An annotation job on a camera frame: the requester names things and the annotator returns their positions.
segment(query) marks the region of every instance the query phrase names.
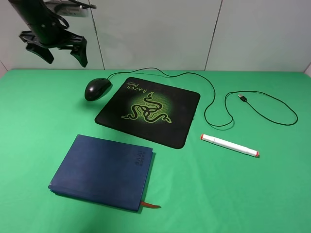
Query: green tablecloth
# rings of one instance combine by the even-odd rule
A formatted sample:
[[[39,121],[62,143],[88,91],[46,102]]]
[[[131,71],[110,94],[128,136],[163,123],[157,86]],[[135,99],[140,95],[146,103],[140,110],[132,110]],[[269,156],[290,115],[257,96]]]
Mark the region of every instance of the green tablecloth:
[[[12,70],[0,79],[1,233],[309,233],[311,232],[311,78],[291,72],[198,72],[217,95],[207,116],[229,120],[224,96],[258,90],[280,98],[299,116],[294,126],[273,124],[231,95],[235,126],[208,126],[212,99],[200,77],[145,74],[112,78],[102,99],[87,102],[87,83],[113,70]],[[181,71],[168,71],[178,74]],[[201,94],[185,146],[175,150],[94,122],[124,80],[138,77]],[[257,94],[248,101],[273,120],[290,123],[282,104]],[[260,151],[253,158],[200,140],[202,133]],[[154,149],[146,202],[161,209],[141,213],[59,197],[48,189],[77,134]]]

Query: black mouse pad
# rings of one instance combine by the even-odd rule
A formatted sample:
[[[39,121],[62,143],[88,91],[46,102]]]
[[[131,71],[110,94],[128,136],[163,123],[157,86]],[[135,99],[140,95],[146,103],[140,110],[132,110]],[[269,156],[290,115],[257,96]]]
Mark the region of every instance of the black mouse pad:
[[[95,118],[97,124],[162,145],[184,146],[200,94],[128,78]]]

